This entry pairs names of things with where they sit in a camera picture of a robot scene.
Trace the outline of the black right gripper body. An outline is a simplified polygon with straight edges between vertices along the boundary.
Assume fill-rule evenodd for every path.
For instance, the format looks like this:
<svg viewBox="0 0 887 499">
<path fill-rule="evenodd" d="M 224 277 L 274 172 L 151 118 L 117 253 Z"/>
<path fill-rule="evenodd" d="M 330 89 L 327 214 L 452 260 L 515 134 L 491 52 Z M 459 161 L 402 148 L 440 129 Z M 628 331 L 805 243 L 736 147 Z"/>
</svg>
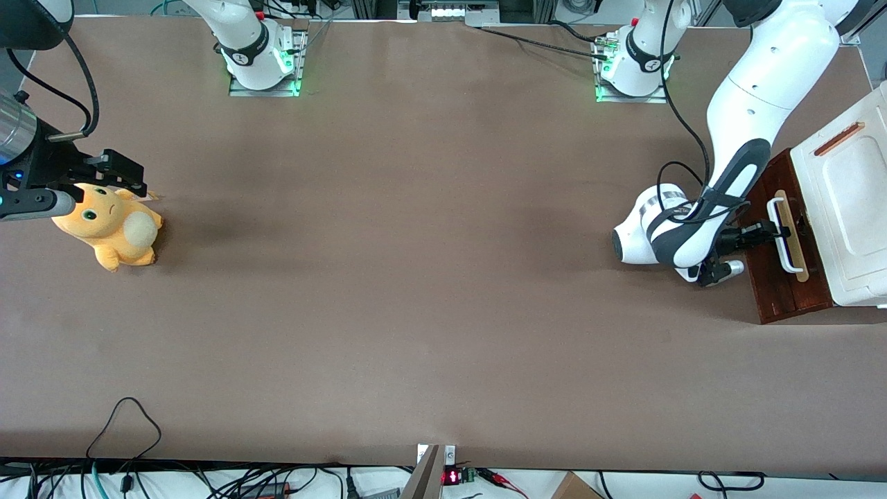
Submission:
<svg viewBox="0 0 887 499">
<path fill-rule="evenodd" d="M 97 184 L 104 186 L 98 171 L 86 164 L 89 155 L 83 154 L 70 141 L 50 142 L 48 134 L 57 130 L 42 119 L 25 129 L 28 140 L 18 132 L 11 146 L 2 145 L 2 189 L 57 189 L 64 184 Z"/>
</svg>

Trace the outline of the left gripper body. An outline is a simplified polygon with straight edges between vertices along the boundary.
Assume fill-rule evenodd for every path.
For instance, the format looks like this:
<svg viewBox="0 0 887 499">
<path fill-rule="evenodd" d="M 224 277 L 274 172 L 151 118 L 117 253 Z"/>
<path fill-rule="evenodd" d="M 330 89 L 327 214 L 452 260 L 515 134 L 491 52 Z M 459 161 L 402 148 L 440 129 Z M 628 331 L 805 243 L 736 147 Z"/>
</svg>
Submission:
<svg viewBox="0 0 887 499">
<path fill-rule="evenodd" d="M 686 282 L 723 282 L 735 276 L 743 274 L 745 264 L 741 260 L 722 260 L 723 256 L 729 256 L 742 250 L 744 236 L 741 229 L 728 227 L 719 234 L 714 241 L 713 248 L 707 253 L 700 264 L 690 268 L 679 268 L 678 275 Z"/>
</svg>

